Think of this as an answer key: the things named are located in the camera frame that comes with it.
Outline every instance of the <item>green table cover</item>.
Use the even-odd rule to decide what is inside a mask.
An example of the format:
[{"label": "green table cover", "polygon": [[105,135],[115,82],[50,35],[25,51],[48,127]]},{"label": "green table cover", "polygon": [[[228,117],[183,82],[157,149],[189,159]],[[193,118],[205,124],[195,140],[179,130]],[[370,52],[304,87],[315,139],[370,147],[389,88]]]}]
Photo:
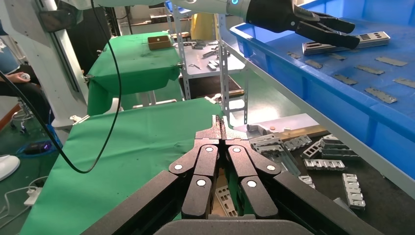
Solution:
[{"label": "green table cover", "polygon": [[[59,157],[20,235],[78,235],[193,147],[196,131],[211,127],[219,105],[205,99],[151,106],[119,114],[96,167],[72,170]],[[88,169],[114,115],[76,125],[64,152]]]},{"label": "green table cover", "polygon": [[[151,51],[148,37],[168,35],[167,32],[143,33],[110,40],[121,75],[122,94],[148,92],[163,88],[168,80],[176,80],[180,58],[174,47]],[[115,63],[108,45],[88,73],[88,114],[103,114],[109,110],[112,98],[118,94]]]}]

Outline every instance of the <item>robotic hand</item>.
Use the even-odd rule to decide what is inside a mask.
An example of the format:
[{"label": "robotic hand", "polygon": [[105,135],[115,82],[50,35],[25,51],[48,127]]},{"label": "robotic hand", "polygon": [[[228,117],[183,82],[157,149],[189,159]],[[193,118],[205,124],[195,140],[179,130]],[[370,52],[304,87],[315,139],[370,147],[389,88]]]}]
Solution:
[{"label": "robotic hand", "polygon": [[[78,9],[90,8],[90,0],[66,0]],[[93,0],[106,7],[154,5],[165,0]],[[292,0],[171,0],[183,8],[208,13],[231,14],[272,32],[294,31],[322,44],[353,49],[360,40],[347,35],[355,25],[330,15],[295,6]]]}]

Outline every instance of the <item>cardboard box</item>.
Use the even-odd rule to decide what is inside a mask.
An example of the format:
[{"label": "cardboard box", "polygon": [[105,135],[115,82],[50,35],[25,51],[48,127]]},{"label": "cardboard box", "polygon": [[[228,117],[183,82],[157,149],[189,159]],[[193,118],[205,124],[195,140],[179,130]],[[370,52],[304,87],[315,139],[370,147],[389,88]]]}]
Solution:
[{"label": "cardboard box", "polygon": [[158,50],[171,47],[169,36],[148,37],[148,47],[150,50]]}]

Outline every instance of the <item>blue tray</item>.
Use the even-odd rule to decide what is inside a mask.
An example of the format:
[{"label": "blue tray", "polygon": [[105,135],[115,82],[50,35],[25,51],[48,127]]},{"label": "blue tray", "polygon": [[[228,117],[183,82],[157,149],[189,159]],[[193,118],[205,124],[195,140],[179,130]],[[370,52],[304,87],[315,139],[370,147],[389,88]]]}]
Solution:
[{"label": "blue tray", "polygon": [[[293,32],[273,33],[240,24],[231,28],[239,50],[246,58],[292,92],[347,130],[360,141],[415,179],[415,89],[392,80],[415,81],[415,0],[316,0],[303,8],[344,18],[356,24],[353,34],[384,31],[391,37],[387,46],[336,52],[339,61],[326,54],[304,56],[302,43],[310,40]],[[301,55],[295,60],[287,52]],[[384,56],[408,62],[396,67],[376,61]],[[321,69],[306,65],[312,59]],[[354,68],[364,65],[385,71],[374,75]],[[334,79],[341,74],[358,82],[349,86]],[[382,90],[398,101],[387,104],[366,93]]]}]

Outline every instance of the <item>green cloth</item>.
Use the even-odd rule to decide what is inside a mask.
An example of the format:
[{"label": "green cloth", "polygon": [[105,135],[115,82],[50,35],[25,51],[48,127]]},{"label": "green cloth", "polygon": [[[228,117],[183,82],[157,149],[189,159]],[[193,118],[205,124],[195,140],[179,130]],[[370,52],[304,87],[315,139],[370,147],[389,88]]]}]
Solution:
[{"label": "green cloth", "polygon": [[[59,157],[20,235],[78,235],[193,147],[196,131],[211,127],[219,105],[205,99],[129,110],[119,114],[108,145],[88,174]],[[76,125],[64,152],[88,169],[114,115]]]},{"label": "green cloth", "polygon": [[[148,37],[168,35],[167,32],[143,33],[110,40],[121,75],[122,94],[148,92],[163,88],[168,80],[176,80],[180,58],[174,47],[151,51]],[[103,114],[109,110],[112,98],[118,96],[118,77],[113,55],[108,45],[88,73],[88,114]]]}]

